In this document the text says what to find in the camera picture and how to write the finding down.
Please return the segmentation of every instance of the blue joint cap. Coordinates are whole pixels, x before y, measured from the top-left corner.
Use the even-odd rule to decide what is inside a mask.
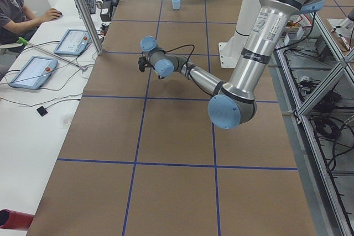
[[[140,41],[140,48],[143,52],[150,52],[157,46],[157,41],[152,36],[145,36]]]
[[[315,12],[319,11],[321,8],[323,8],[323,5],[325,4],[325,0],[318,1],[313,4],[305,5],[301,8],[299,14],[306,14],[310,12]]]
[[[235,128],[241,121],[238,105],[225,95],[216,95],[210,99],[208,114],[213,124],[222,129]]]
[[[175,70],[172,62],[168,59],[161,59],[157,61],[155,64],[155,71],[161,76],[161,77],[168,77],[170,76],[173,71]]]

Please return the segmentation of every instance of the red cup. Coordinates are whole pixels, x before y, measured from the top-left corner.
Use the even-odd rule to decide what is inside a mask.
[[[28,230],[34,215],[14,210],[0,211],[0,229]]]

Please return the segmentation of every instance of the blue tablet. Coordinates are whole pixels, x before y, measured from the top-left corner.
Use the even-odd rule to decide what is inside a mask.
[[[54,53],[64,56],[81,55],[91,42],[87,30],[69,29],[54,49]]]
[[[13,88],[37,90],[51,76],[58,64],[57,59],[33,56],[9,83]]]

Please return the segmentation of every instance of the white table surface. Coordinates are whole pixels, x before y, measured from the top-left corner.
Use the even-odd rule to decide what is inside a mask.
[[[84,23],[77,14],[74,0],[59,0],[55,6],[62,11],[63,17],[43,23],[32,37],[33,44],[60,40],[67,29],[84,29]],[[92,15],[96,29],[101,26],[100,11]],[[56,44],[42,46],[53,51]],[[21,53],[10,70],[21,69],[34,55],[48,57],[34,49]],[[94,64],[96,50],[93,44],[78,58],[79,64]],[[59,61],[55,72],[43,85],[46,88],[58,89],[78,68]],[[84,75],[88,77],[92,68]],[[16,73],[7,76],[11,81]],[[59,91],[21,90],[0,82],[0,97],[26,104],[37,104],[57,97],[78,95],[82,93],[87,79],[79,71],[66,86]],[[44,107],[54,103],[45,103]],[[0,100],[0,209],[34,214],[38,208],[45,186],[50,177],[56,158],[66,137],[71,119],[79,101],[60,102],[48,109],[48,114],[41,117],[36,107],[25,107]],[[21,236],[26,232],[0,229],[0,236]]]

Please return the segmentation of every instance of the green object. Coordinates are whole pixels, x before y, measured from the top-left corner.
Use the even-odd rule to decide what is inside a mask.
[[[24,44],[24,46],[26,46],[27,45],[27,40],[25,40],[22,37],[19,37],[18,40],[17,40],[17,43],[18,44]]]

